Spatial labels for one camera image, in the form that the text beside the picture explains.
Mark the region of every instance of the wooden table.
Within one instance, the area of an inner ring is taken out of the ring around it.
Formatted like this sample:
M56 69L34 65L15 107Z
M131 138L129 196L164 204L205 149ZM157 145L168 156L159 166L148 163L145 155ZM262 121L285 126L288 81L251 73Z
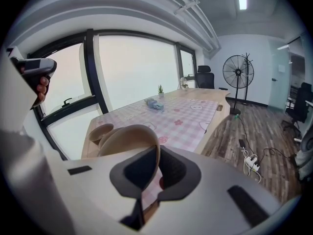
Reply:
M214 132L214 130L218 127L218 125L229 115L230 106L227 103L225 97L229 95L229 91L223 90L212 90L212 89L187 89L187 91L176 90L170 93L166 93L167 96L173 97L184 97L188 99L200 99L200 100L209 100L218 102L219 106L211 123L208 125L206 129L206 133L203 136L203 139L198 144L195 153L202 154L205 152L205 148L208 145L208 141ZM82 159L96 157L98 153L98 147L89 141L88 136L89 133L96 128L95 118L91 120L90 125L88 127L85 142L82 151Z

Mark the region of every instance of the office chair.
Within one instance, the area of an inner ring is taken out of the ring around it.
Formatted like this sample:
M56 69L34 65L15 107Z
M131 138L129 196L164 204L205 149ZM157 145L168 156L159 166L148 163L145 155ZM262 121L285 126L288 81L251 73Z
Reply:
M211 68L208 65L199 65L198 73L196 74L196 82L198 88L214 89L214 74L211 73ZM220 90L227 91L228 89L219 87Z
M287 128L291 128L294 130L295 135L296 131L300 134L300 131L297 127L295 127L295 123L298 125L298 121L304 123L307 119L308 115L308 105L305 101L311 102L313 100L313 92L312 92L312 85L307 83L302 83L301 87L298 89L297 98L294 103L294 107L287 108L286 113L292 118L291 123L284 121L287 125L284 127L284 131Z

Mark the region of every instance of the hand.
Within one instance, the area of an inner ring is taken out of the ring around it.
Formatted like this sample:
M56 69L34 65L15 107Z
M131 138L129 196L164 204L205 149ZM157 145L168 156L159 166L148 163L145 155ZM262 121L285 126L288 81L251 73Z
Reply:
M21 73L23 74L25 71L25 67L21 68ZM49 80L46 77L40 78L40 84L37 85L38 98L41 102L45 100L45 93L47 91L47 85L49 84Z

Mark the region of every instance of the ceiling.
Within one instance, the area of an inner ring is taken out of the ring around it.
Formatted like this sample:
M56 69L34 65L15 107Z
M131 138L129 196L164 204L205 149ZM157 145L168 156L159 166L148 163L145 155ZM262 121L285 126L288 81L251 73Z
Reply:
M247 10L239 10L238 0L199 1L218 36L258 34L289 41L305 31L286 0L247 0Z

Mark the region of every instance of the power strip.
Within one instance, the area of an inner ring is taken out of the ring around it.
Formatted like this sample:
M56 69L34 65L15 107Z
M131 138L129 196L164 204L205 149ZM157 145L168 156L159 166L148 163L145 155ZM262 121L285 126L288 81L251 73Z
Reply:
M251 159L250 156L246 158L246 163L250 166L251 170L254 170L254 171L258 171L260 168L259 166L255 164L256 161L257 161L257 158Z

